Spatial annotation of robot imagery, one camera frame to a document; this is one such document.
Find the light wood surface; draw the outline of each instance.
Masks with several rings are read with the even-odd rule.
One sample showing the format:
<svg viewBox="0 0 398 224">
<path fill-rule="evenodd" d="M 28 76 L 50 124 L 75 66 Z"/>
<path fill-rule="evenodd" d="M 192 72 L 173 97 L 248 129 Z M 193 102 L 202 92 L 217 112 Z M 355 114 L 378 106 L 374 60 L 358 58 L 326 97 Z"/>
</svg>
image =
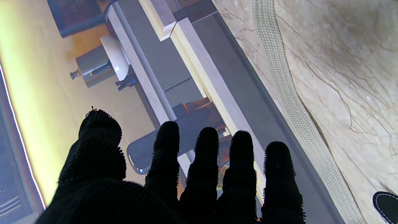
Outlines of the light wood surface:
<svg viewBox="0 0 398 224">
<path fill-rule="evenodd" d="M 139 0 L 159 40 L 170 37 L 176 19 L 165 0 Z"/>
<path fill-rule="evenodd" d="M 0 57 L 34 177 L 46 205 L 84 115 L 91 106 L 117 119 L 120 147 L 154 130 L 134 87 L 113 76 L 92 88 L 72 80 L 75 58 L 101 44 L 105 26 L 62 39 L 46 0 L 0 0 Z M 127 162 L 127 180 L 144 182 Z"/>
</svg>

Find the black shoe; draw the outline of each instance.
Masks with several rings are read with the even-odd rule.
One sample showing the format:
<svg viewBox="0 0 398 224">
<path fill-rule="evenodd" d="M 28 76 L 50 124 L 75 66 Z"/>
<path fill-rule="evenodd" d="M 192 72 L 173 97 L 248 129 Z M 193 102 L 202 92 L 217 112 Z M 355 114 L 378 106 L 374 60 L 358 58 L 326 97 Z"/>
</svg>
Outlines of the black shoe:
<svg viewBox="0 0 398 224">
<path fill-rule="evenodd" d="M 388 224 L 398 223 L 398 196 L 379 191 L 373 195 L 373 206 Z"/>
</svg>

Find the glass floor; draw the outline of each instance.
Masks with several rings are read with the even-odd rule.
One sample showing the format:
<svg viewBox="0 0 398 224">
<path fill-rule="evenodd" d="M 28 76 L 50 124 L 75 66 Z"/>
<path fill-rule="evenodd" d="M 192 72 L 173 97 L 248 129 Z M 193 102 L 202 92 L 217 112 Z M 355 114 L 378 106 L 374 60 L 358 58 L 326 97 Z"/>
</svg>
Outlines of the glass floor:
<svg viewBox="0 0 398 224">
<path fill-rule="evenodd" d="M 260 170 L 270 142 L 288 145 L 306 223 L 343 223 L 308 157 L 210 0 L 166 1 L 177 24 L 182 22 L 180 26 L 166 24 L 164 30 L 171 35 L 162 41 L 139 0 L 117 1 L 108 8 L 106 21 L 105 0 L 86 0 L 83 8 L 76 1 L 74 11 L 62 2 L 13 0 L 6 4 L 8 11 L 19 16 L 0 10 L 0 16 L 11 21 L 2 29 L 15 30 L 0 36 L 5 81 L 0 159 L 8 158 L 0 170 L 0 190 L 7 192 L 0 197 L 0 204 L 7 206 L 5 211 L 0 209 L 0 223 L 33 223 L 51 202 L 69 147 L 92 107 L 111 114 L 122 127 L 120 147 L 127 161 L 127 181 L 144 184 L 157 130 L 164 121 L 175 120 L 181 130 L 179 195 L 195 157 L 196 137 L 206 126 L 219 134 L 217 189 L 221 195 L 231 137 L 247 127 L 254 137 Z M 73 13 L 82 16 L 72 18 Z M 185 35 L 192 40 L 192 51 L 195 43 L 203 47 L 196 51 L 197 61 L 212 61 L 212 65 L 198 66 L 187 59 L 189 52 L 185 54 L 182 47 L 186 45 L 178 45 L 173 36 L 177 29 L 187 31 L 183 25 L 192 28 Z M 192 34 L 197 38 L 190 39 Z M 193 74 L 199 68 L 209 80 Z"/>
</svg>

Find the gloved hand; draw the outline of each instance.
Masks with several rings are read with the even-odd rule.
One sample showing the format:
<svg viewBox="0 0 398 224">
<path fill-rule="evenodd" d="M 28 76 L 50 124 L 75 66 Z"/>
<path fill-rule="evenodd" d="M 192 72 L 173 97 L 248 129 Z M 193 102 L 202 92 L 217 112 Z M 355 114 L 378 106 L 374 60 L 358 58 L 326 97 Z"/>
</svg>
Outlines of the gloved hand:
<svg viewBox="0 0 398 224">
<path fill-rule="evenodd" d="M 165 122 L 154 144 L 146 188 L 158 195 L 187 223 L 255 223 L 256 171 L 250 134 L 238 131 L 230 146 L 230 166 L 223 180 L 223 194 L 217 199 L 217 155 L 219 137 L 214 128 L 204 128 L 196 141 L 195 160 L 190 165 L 187 186 L 177 201 L 179 129 Z M 272 142 L 265 150 L 265 204 L 261 208 L 264 223 L 304 223 L 302 196 L 295 183 L 289 149 Z"/>
<path fill-rule="evenodd" d="M 214 128 L 204 128 L 179 201 L 178 125 L 166 122 L 160 127 L 144 187 L 123 181 L 126 162 L 118 147 L 121 137 L 119 124 L 109 114 L 94 109 L 88 113 L 70 148 L 53 200 L 37 224 L 257 222 L 256 172 L 248 132 L 238 131 L 232 138 L 230 167 L 223 194 L 217 199 L 219 140 Z M 261 222 L 303 224 L 302 196 L 284 143 L 267 146 L 264 173 L 267 187 Z"/>
</svg>

